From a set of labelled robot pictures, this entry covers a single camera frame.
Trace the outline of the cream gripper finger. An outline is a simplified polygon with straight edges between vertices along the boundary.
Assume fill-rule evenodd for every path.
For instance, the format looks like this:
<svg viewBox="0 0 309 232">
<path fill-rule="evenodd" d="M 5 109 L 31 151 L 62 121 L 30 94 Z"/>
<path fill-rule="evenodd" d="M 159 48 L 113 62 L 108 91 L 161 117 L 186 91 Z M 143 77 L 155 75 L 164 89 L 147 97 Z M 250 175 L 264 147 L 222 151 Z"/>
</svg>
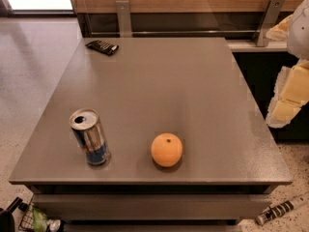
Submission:
<svg viewBox="0 0 309 232">
<path fill-rule="evenodd" d="M 290 14 L 281 20 L 278 24 L 271 27 L 267 31 L 266 37 L 270 40 L 278 42 L 287 40 L 292 17 L 293 16 Z"/>
<path fill-rule="evenodd" d="M 292 68 L 283 67 L 277 76 L 274 96 L 267 109 L 267 125 L 275 129 L 287 126 L 308 102 L 309 62 L 299 61 Z"/>
</svg>

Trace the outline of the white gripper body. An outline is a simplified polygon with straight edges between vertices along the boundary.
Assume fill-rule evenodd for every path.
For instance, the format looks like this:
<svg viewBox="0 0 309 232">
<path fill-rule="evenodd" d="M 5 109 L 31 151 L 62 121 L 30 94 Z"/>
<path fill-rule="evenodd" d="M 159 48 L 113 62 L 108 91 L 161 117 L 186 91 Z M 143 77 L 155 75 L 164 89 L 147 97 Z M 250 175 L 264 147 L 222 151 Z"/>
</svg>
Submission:
<svg viewBox="0 0 309 232">
<path fill-rule="evenodd" d="M 309 0 L 303 0 L 292 15 L 287 49 L 298 59 L 309 59 Z"/>
</svg>

